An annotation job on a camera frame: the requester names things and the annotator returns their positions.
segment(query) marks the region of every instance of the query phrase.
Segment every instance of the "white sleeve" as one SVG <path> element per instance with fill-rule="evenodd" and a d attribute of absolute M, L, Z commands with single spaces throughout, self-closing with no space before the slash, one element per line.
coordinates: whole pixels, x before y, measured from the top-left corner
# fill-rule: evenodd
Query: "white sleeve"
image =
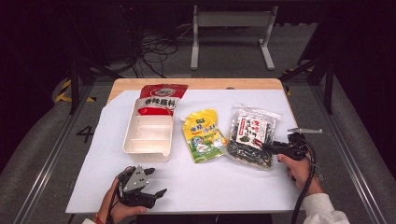
<path fill-rule="evenodd" d="M 82 224 L 95 224 L 93 221 L 85 218 L 84 222 Z"/>
<path fill-rule="evenodd" d="M 334 210 L 329 195 L 312 194 L 304 198 L 303 207 L 306 212 L 304 224 L 345 224 L 349 223 L 345 213 Z"/>

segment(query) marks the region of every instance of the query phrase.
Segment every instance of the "gray floor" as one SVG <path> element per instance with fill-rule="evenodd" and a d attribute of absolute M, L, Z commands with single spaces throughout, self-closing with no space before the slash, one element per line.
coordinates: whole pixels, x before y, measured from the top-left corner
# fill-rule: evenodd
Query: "gray floor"
<path fill-rule="evenodd" d="M 191 41 L 184 40 L 178 52 L 164 62 L 164 74 L 193 78 L 279 77 L 285 69 L 296 66 L 315 28 L 315 24 L 274 28 L 269 50 L 275 71 L 265 67 L 257 44 L 260 32 L 247 29 L 241 35 L 224 30 L 204 32 L 197 71 L 190 70 Z M 131 71 L 123 75 L 134 76 Z M 144 68 L 144 75 L 156 77 L 147 68 Z M 334 81 L 333 115 L 329 116 L 318 100 L 322 87 L 309 87 L 300 81 L 302 77 L 286 83 L 291 89 L 288 98 L 300 127 L 324 131 L 324 134 L 306 137 L 317 150 L 320 171 L 327 177 L 323 187 L 330 194 L 334 207 L 344 211 L 351 223 L 396 223 L 396 197 L 392 196 L 396 190 L 395 180 L 342 87 Z M 0 195 L 1 223 L 12 223 L 16 217 L 16 223 L 67 223 L 71 219 L 64 211 L 92 140 L 84 143 L 85 136 L 77 133 L 87 126 L 94 131 L 111 91 L 109 78 L 98 79 L 100 81 L 93 87 L 82 89 L 97 98 L 95 103 L 82 104 L 75 116 L 68 115 L 70 103 L 56 103 L 22 140 L 0 176 L 0 190 L 4 192 Z M 54 99 L 62 85 L 60 83 L 54 90 Z M 53 169 L 50 161 L 56 164 Z M 40 176 L 42 188 L 35 185 Z M 32 196 L 29 192 L 33 186 L 39 190 Z M 75 215 L 71 223 L 81 223 L 91 216 Z M 290 218 L 291 212 L 273 214 L 274 223 L 288 223 Z M 303 219 L 304 213 L 300 213 L 300 223 Z"/>

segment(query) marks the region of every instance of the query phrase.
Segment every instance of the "human hand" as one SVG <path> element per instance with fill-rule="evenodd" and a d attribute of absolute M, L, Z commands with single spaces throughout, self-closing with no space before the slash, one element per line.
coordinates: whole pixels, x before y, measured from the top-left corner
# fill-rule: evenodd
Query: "human hand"
<path fill-rule="evenodd" d="M 102 205 L 97 213 L 98 218 L 104 224 L 106 223 L 108 207 L 111 203 L 111 197 L 113 196 L 113 192 L 117 186 L 118 181 L 119 180 L 116 177 L 113 181 L 113 184 L 111 185 L 111 188 L 107 191 L 102 201 Z M 119 197 L 117 196 L 117 194 L 115 195 L 113 204 L 115 205 L 111 209 L 111 216 L 113 217 L 113 221 L 115 224 L 120 223 L 127 217 L 136 216 L 147 211 L 147 208 L 144 206 L 129 207 L 122 203 L 119 203 Z"/>
<path fill-rule="evenodd" d="M 300 161 L 295 161 L 292 158 L 283 154 L 277 154 L 276 157 L 279 161 L 288 166 L 288 176 L 290 177 L 290 179 L 294 177 L 297 188 L 299 190 L 303 190 L 311 172 L 311 162 L 309 161 L 309 159 L 305 157 Z M 323 188 L 320 186 L 317 179 L 313 178 L 311 185 L 309 186 L 308 192 L 305 194 L 305 196 L 323 192 Z"/>

